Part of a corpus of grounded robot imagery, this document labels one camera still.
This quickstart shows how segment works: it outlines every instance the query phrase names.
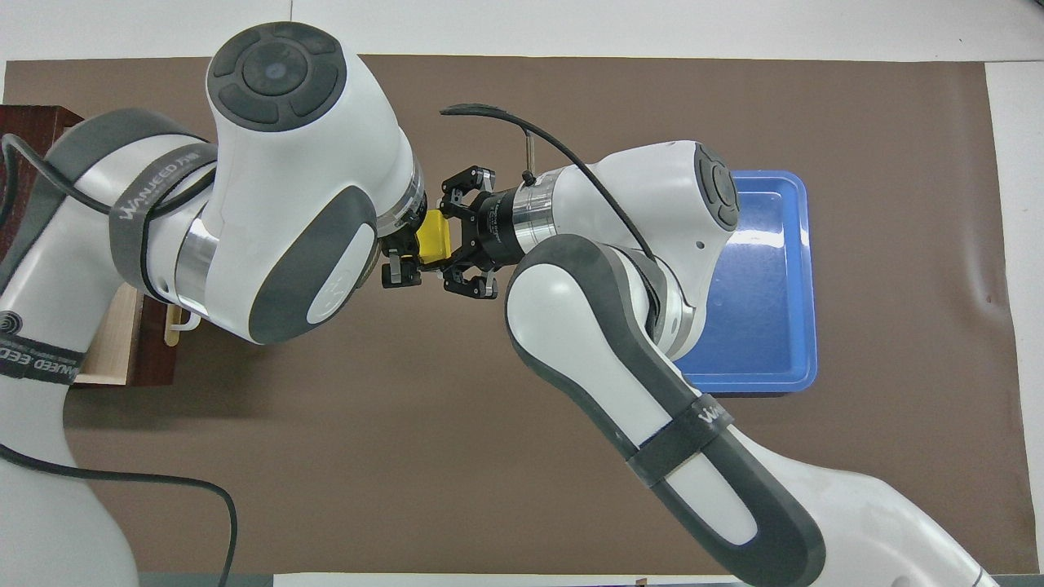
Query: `circular button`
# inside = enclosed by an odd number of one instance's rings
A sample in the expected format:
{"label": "circular button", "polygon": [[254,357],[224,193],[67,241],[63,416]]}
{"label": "circular button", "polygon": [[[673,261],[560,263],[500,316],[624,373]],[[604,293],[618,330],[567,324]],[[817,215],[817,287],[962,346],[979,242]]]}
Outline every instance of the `circular button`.
{"label": "circular button", "polygon": [[718,208],[718,219],[725,222],[728,228],[735,229],[736,222],[739,221],[739,210],[722,206]]}
{"label": "circular button", "polygon": [[721,165],[714,166],[714,188],[717,190],[718,195],[721,196],[721,202],[726,206],[734,206],[736,204],[736,188],[732,185],[732,178],[729,177],[729,170]]}
{"label": "circular button", "polygon": [[243,80],[255,92],[282,96],[301,86],[308,75],[308,58],[285,41],[257,47],[243,61]]}

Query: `yellow block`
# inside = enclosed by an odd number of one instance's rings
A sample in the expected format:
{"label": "yellow block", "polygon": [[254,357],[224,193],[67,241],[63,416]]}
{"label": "yellow block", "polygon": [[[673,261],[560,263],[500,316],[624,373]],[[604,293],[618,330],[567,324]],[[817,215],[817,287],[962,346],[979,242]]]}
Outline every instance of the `yellow block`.
{"label": "yellow block", "polygon": [[428,210],[425,214],[424,224],[417,231],[417,240],[421,244],[421,253],[418,256],[422,263],[449,259],[453,253],[450,244],[450,224],[438,210]]}

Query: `robot logo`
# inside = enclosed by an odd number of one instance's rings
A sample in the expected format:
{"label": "robot logo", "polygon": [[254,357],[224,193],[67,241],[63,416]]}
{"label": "robot logo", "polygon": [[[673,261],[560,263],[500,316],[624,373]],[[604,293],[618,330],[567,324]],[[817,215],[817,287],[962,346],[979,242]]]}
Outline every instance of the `robot logo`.
{"label": "robot logo", "polygon": [[703,420],[704,422],[707,422],[708,424],[710,424],[711,422],[717,420],[718,417],[721,416],[721,414],[722,414],[722,412],[721,412],[720,407],[718,407],[716,405],[709,405],[709,406],[703,408],[703,410],[701,410],[701,413],[699,413],[699,419]]}
{"label": "robot logo", "polygon": [[0,312],[0,332],[4,334],[18,334],[22,329],[22,316],[10,310]]}

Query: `yellow object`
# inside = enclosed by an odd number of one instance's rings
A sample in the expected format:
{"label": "yellow object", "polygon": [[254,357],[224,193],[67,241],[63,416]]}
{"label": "yellow object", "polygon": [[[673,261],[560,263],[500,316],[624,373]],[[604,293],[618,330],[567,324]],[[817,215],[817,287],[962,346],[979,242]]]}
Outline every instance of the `yellow object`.
{"label": "yellow object", "polygon": [[449,259],[453,253],[450,245],[450,224],[438,210],[428,210],[424,222],[417,231],[417,241],[421,244],[418,257],[422,263],[433,263]]}
{"label": "yellow object", "polygon": [[181,342],[182,333],[179,330],[171,330],[172,324],[182,323],[182,308],[173,304],[167,304],[167,327],[163,333],[163,343],[168,347],[176,347]]}

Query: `black cable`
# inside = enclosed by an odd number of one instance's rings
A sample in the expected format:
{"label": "black cable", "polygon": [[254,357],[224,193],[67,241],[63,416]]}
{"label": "black cable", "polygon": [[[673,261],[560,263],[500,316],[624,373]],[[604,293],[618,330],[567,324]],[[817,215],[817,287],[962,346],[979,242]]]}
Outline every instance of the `black cable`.
{"label": "black cable", "polygon": [[229,510],[229,551],[224,557],[224,566],[221,568],[221,577],[217,586],[224,587],[229,581],[229,573],[232,570],[232,559],[236,554],[236,539],[239,534],[239,521],[236,517],[236,504],[232,500],[232,495],[228,491],[212,483],[193,479],[190,477],[177,477],[172,475],[158,475],[152,473],[122,473],[117,471],[98,471],[95,469],[81,469],[79,467],[69,467],[33,459],[22,454],[3,444],[0,444],[0,459],[25,467],[41,473],[60,475],[63,477],[73,477],[77,479],[103,480],[103,482],[133,482],[152,483],[164,485],[176,485],[184,487],[194,487],[216,493],[224,500],[224,506]]}
{"label": "black cable", "polygon": [[[76,202],[84,204],[90,209],[100,212],[102,214],[109,215],[111,211],[110,206],[98,202],[97,199],[87,195],[86,193],[76,189],[72,182],[65,177],[64,173],[54,168],[50,163],[45,161],[40,154],[32,149],[21,137],[16,135],[4,135],[0,138],[0,148],[3,151],[3,165],[7,169],[7,181],[5,182],[4,193],[2,195],[3,204],[0,205],[0,226],[7,222],[10,216],[10,211],[14,209],[15,201],[18,197],[18,162],[15,159],[15,154],[18,151],[28,161],[33,167],[35,167],[40,174],[44,177],[48,182],[50,182],[54,187],[60,189],[66,195],[72,197]],[[211,169],[205,173],[201,178],[195,181],[191,186],[183,190],[181,193],[164,202],[160,206],[157,206],[153,210],[153,215],[156,217],[162,216],[173,211],[175,208],[182,206],[186,202],[192,199],[199,192],[207,188],[214,181],[215,169]],[[224,587],[229,581],[229,573],[232,571],[232,559],[236,554],[236,540],[239,535],[239,522],[236,516],[236,504],[232,500],[232,495],[221,487],[214,485],[210,482],[205,482],[200,479],[194,479],[191,477],[177,477],[173,475],[158,475],[152,473],[125,473],[118,471],[99,471],[96,469],[81,469],[79,467],[69,467],[67,465],[58,465],[56,463],[49,463],[47,461],[41,461],[34,459],[27,454],[22,454],[17,450],[14,450],[3,444],[0,444],[0,459],[11,463],[13,465],[19,467],[25,467],[33,471],[39,471],[41,473],[48,473],[52,475],[58,475],[64,477],[72,477],[77,479],[87,480],[106,480],[106,482],[130,482],[130,483],[152,483],[152,484],[164,484],[164,485],[176,485],[183,487],[194,487],[197,489],[205,489],[207,491],[217,494],[222,500],[224,500],[224,506],[229,510],[229,550],[224,557],[224,566],[221,568],[221,576],[218,579],[218,587]]]}
{"label": "black cable", "polygon": [[568,158],[569,161],[572,162],[572,164],[575,165],[576,168],[579,169],[580,172],[583,172],[587,177],[587,179],[591,181],[591,184],[595,187],[596,190],[598,190],[598,193],[600,193],[601,196],[606,198],[606,203],[609,204],[610,208],[613,209],[613,212],[616,212],[616,215],[623,222],[623,226],[626,227],[627,230],[631,232],[631,236],[635,237],[635,240],[638,241],[638,246],[641,248],[642,253],[644,253],[645,256],[648,257],[652,262],[656,262],[656,257],[652,256],[652,250],[649,249],[648,242],[645,241],[645,238],[638,231],[638,227],[636,227],[635,224],[631,220],[631,217],[627,216],[626,212],[623,211],[623,208],[621,208],[620,205],[617,204],[616,198],[614,198],[613,195],[609,193],[609,190],[606,189],[606,186],[603,186],[600,181],[598,181],[598,178],[595,177],[595,174],[591,171],[591,169],[589,169],[588,166],[583,161],[580,161],[580,159],[576,157],[575,154],[573,154],[573,151],[569,150],[569,147],[564,145],[562,141],[551,136],[550,133],[544,131],[543,128],[537,126],[536,124],[529,122],[528,120],[519,118],[518,116],[515,116],[514,114],[505,110],[490,104],[481,104],[481,103],[456,104],[444,108],[443,110],[438,111],[438,114],[442,114],[443,116],[484,116],[487,118],[496,118],[499,120],[504,120],[522,127],[523,131],[529,131],[532,134],[537,135],[538,137],[550,143],[551,146],[562,151],[562,155],[565,155],[566,158]]}
{"label": "black cable", "polygon": [[9,213],[10,207],[15,204],[15,198],[18,197],[18,166],[15,161],[16,150],[22,154],[22,157],[32,164],[32,166],[40,171],[41,175],[43,175],[54,187],[62,190],[62,193],[68,195],[76,202],[79,202],[91,210],[101,212],[102,214],[109,214],[109,206],[105,206],[104,204],[76,189],[76,187],[72,185],[72,182],[70,182],[65,174],[45,161],[44,158],[40,157],[40,154],[32,150],[32,147],[22,140],[21,137],[17,135],[4,135],[3,138],[0,139],[0,147],[3,148],[4,167],[7,168],[7,187],[4,190],[3,208],[0,209],[0,224],[7,219],[6,214]]}
{"label": "black cable", "polygon": [[[32,147],[30,147],[28,143],[26,143],[18,135],[4,135],[3,138],[0,139],[0,147],[3,149],[3,165],[7,169],[7,182],[3,193],[3,205],[0,206],[0,226],[3,226],[4,222],[7,221],[7,216],[10,215],[10,211],[15,206],[15,199],[18,197],[18,165],[15,160],[16,151],[21,154],[26,161],[40,171],[40,174],[43,175],[44,179],[50,182],[54,187],[58,188],[62,193],[72,197],[91,210],[100,212],[106,216],[112,211],[111,206],[105,206],[101,202],[98,202],[97,199],[76,189],[76,187],[72,185],[72,182],[69,181],[69,178],[66,178],[62,171],[58,171],[53,165],[48,163],[47,160],[40,157],[40,154],[33,150]],[[199,192],[207,189],[207,186],[214,183],[215,174],[216,168],[211,169],[201,178],[193,182],[191,186],[184,189],[181,193],[174,195],[170,199],[160,203],[152,212],[152,217],[159,218],[160,216],[165,216],[198,195]]]}

